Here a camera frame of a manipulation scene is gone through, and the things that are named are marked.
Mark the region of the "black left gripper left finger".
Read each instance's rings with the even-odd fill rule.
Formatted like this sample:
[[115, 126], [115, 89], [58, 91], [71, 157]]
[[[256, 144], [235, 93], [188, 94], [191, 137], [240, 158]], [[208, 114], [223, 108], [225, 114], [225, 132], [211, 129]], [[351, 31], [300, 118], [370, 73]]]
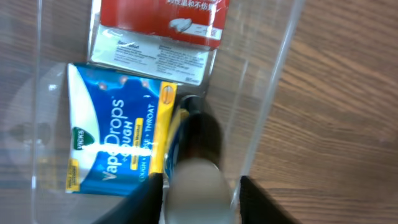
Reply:
[[163, 175], [151, 174], [94, 224], [158, 224], [163, 202]]

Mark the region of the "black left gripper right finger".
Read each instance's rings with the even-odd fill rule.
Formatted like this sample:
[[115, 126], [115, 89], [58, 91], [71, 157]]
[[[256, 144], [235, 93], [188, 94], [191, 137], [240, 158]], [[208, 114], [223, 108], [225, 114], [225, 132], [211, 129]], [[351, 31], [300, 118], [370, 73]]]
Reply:
[[296, 224], [299, 223], [279, 205], [262, 187], [248, 176], [242, 176], [239, 191], [242, 224]]

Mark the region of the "dark bottle white cap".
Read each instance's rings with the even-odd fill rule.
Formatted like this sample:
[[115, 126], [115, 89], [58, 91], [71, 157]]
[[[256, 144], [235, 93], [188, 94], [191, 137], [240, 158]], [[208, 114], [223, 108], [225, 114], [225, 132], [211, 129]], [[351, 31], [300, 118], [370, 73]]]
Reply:
[[174, 110], [164, 157], [169, 187], [164, 221], [173, 224], [231, 223], [231, 187], [220, 162], [223, 133], [209, 104], [186, 95]]

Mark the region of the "blue yellow VapoDrops box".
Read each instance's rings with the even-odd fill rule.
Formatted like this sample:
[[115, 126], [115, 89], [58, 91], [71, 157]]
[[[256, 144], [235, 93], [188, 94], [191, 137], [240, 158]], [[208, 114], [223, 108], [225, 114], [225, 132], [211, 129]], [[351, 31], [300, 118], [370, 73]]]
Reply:
[[79, 63], [67, 79], [68, 193], [125, 196], [162, 172], [176, 83]]

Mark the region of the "white medicine box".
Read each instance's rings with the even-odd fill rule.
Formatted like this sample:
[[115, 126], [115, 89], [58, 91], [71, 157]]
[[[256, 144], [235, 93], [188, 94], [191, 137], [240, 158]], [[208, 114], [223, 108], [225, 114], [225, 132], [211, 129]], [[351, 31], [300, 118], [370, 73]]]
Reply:
[[208, 81], [216, 51], [100, 24], [101, 0], [93, 0], [88, 61], [146, 77], [199, 86]]

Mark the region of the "red medicine box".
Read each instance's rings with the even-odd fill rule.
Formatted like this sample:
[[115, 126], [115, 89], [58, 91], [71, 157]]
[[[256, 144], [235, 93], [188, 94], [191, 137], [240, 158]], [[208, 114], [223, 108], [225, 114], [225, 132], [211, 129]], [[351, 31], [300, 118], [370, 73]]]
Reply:
[[217, 49], [229, 0], [102, 0], [100, 23]]

